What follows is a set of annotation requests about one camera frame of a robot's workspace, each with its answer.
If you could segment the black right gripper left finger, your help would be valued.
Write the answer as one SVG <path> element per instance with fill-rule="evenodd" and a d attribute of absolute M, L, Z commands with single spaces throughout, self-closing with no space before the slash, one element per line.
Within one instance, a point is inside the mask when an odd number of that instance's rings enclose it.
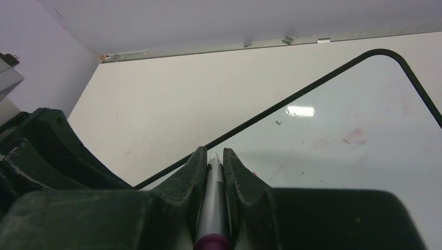
<path fill-rule="evenodd" d="M 149 191 L 39 191 L 1 222 L 1 249 L 192 249 L 207 150 Z"/>

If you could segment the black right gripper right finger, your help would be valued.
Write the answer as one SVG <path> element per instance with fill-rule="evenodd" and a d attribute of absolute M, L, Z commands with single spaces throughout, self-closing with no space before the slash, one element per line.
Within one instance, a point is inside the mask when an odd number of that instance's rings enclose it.
<path fill-rule="evenodd" d="M 408 211 L 377 190 L 275 188 L 224 149 L 235 249 L 424 249 Z"/>

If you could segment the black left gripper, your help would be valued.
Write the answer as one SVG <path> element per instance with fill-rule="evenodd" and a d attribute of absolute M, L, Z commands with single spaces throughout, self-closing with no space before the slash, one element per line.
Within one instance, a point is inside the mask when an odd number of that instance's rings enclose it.
<path fill-rule="evenodd" d="M 34 191 L 130 188 L 84 146 L 61 110 L 21 111 L 1 123 L 1 214 Z"/>

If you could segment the pink whiteboard marker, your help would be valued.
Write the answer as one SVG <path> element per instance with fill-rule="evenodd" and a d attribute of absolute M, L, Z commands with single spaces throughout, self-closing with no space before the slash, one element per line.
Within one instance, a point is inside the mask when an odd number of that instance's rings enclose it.
<path fill-rule="evenodd" d="M 204 196 L 194 249 L 232 249 L 223 166 L 216 153 L 208 158 Z"/>

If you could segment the black framed whiteboard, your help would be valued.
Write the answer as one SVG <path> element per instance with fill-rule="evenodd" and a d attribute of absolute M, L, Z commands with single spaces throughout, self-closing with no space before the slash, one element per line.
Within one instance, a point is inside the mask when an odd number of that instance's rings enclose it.
<path fill-rule="evenodd" d="M 391 193 L 424 249 L 441 249 L 441 114 L 393 51 L 365 52 L 208 143 L 207 164 L 216 153 L 224 174 L 226 148 L 273 188 Z M 190 157 L 160 172 L 160 183 Z"/>

